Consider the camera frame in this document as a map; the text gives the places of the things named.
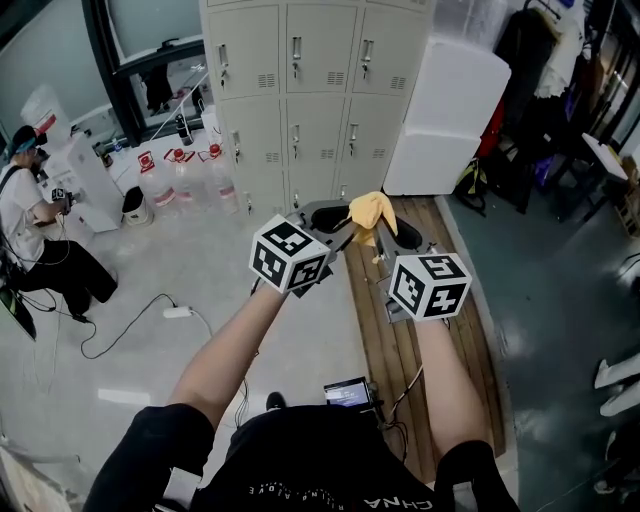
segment screen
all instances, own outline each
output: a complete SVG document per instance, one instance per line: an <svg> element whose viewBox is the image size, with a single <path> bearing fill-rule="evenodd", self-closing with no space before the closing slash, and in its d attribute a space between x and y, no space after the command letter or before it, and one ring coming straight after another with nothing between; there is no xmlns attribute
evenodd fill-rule
<svg viewBox="0 0 640 512"><path fill-rule="evenodd" d="M369 393L364 382L325 389L324 394L331 405L354 407L369 403Z"/></svg>

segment man in white shirt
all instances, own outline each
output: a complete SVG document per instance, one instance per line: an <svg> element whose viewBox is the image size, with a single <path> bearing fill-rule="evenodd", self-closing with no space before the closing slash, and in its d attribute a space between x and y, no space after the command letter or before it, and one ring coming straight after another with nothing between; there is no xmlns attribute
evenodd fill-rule
<svg viewBox="0 0 640 512"><path fill-rule="evenodd" d="M48 240L35 222L51 222L66 215L67 201L44 200L31 172L39 137L30 126L20 128L11 141L11 161L0 172L0 228L2 244L24 274L22 291L51 288L63 295L69 312L77 317L89 309L91 296L106 302L116 281L78 243Z"/></svg>

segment yellow cloth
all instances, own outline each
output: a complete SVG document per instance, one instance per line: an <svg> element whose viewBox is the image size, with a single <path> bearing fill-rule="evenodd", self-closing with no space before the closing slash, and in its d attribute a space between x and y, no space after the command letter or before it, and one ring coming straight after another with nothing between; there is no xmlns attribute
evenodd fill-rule
<svg viewBox="0 0 640 512"><path fill-rule="evenodd" d="M353 241L362 245L375 247L376 243L371 231L383 215L395 235L398 234L396 214L391 201L382 192L370 192L356 197L349 205L349 218L360 225Z"/></svg>

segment trash can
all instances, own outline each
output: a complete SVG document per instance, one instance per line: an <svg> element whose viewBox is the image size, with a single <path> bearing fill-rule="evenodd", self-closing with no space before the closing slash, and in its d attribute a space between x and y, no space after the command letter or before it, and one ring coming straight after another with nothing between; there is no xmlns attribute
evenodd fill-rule
<svg viewBox="0 0 640 512"><path fill-rule="evenodd" d="M147 206L140 187L133 187L124 196L122 214L129 226L148 226L153 222L153 211Z"/></svg>

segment hanger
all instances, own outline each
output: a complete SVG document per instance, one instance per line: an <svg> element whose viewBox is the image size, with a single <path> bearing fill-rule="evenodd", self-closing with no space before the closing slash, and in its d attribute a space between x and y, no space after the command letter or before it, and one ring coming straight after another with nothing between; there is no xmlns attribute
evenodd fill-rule
<svg viewBox="0 0 640 512"><path fill-rule="evenodd" d="M529 4L532 2L533 0L527 0L524 3L524 10L529 8ZM547 10L547 12L549 14L551 14L552 16L554 16L557 20L559 20L560 18L562 18L562 15L559 14L557 11L555 11L547 2L545 2L544 0L536 0L539 4L541 4L542 6L544 6L544 8Z"/></svg>

